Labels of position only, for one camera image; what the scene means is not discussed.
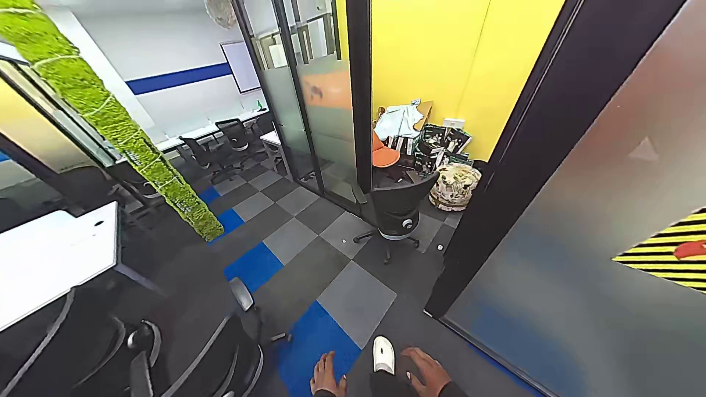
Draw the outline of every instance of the chair backrest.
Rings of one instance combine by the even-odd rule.
[[[263,134],[275,130],[275,120],[272,117],[272,113],[268,112],[263,114],[262,116],[259,116],[255,120],[255,123],[258,125],[258,128],[263,132]]]
[[[61,173],[61,178],[74,192],[74,199],[86,210],[93,210],[116,199],[112,195],[116,184],[100,168],[86,165]]]
[[[380,140],[378,134],[373,130],[373,152],[385,147],[385,144]]]
[[[419,203],[429,193],[439,178],[434,172],[416,184],[393,187],[377,187],[370,191],[370,197],[375,207],[378,227],[385,219],[393,217],[412,217],[419,212]]]
[[[242,396],[253,381],[253,374],[259,363],[260,348],[243,329],[241,319],[228,316],[215,330],[209,341],[204,345],[195,360],[186,371],[166,390],[155,389],[155,395],[162,397],[211,397],[223,396],[228,391],[234,391],[235,396]],[[145,355],[139,355],[133,361],[131,387],[152,389],[145,381],[154,379],[156,370],[163,367],[153,367],[147,372]]]
[[[189,149],[191,149],[194,160],[196,160],[201,167],[207,167],[210,164],[211,156],[209,152],[207,152],[203,146],[199,145],[196,139],[184,138],[183,136],[180,136],[179,139],[181,139],[189,147]]]
[[[12,381],[3,385],[5,392],[13,397],[68,396],[76,383],[96,374],[116,357],[125,335],[124,325],[110,316],[101,292],[72,288],[44,340],[28,356]],[[114,374],[108,375],[106,379],[113,380],[114,390],[128,386],[127,381],[120,382]],[[100,386],[108,385],[101,381]]]
[[[216,127],[228,138],[228,143],[234,149],[244,148],[248,145],[248,130],[240,119],[216,122]]]
[[[26,222],[28,215],[13,199],[0,197],[0,233]]]

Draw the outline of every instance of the green moss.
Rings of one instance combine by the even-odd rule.
[[[164,158],[130,114],[80,57],[79,51],[33,0],[0,0],[0,10],[16,8],[30,12],[0,11],[0,35],[65,101],[84,115],[129,163],[160,192],[167,203],[204,239],[223,233],[223,226],[191,186]],[[61,56],[71,58],[53,59]]]

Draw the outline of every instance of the gray door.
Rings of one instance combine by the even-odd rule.
[[[705,19],[685,4],[446,314],[557,395],[704,395],[706,295],[612,258],[706,206]]]

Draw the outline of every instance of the hand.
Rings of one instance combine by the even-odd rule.
[[[346,376],[343,375],[341,380],[336,384],[336,378],[333,377],[333,356],[335,352],[331,351],[324,353],[321,359],[313,368],[313,378],[311,378],[311,394],[316,394],[319,390],[326,390],[333,393],[336,397],[345,397],[348,383]]]
[[[414,361],[419,368],[421,377],[424,378],[425,384],[421,384],[416,376],[407,371],[407,378],[412,382],[419,397],[438,397],[441,389],[451,381],[451,377],[448,376],[441,364],[420,348],[406,348],[402,351],[402,355],[406,355]]]

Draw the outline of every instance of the foot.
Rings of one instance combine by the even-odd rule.
[[[373,371],[385,371],[395,374],[395,349],[384,336],[375,337],[373,342]]]
[[[336,378],[333,377],[333,356],[335,352],[331,351],[324,353],[321,359],[313,368],[313,378],[311,378],[311,394],[316,394],[319,390],[331,392],[336,397],[345,397],[348,389],[346,376],[343,375],[341,380],[336,384]]]

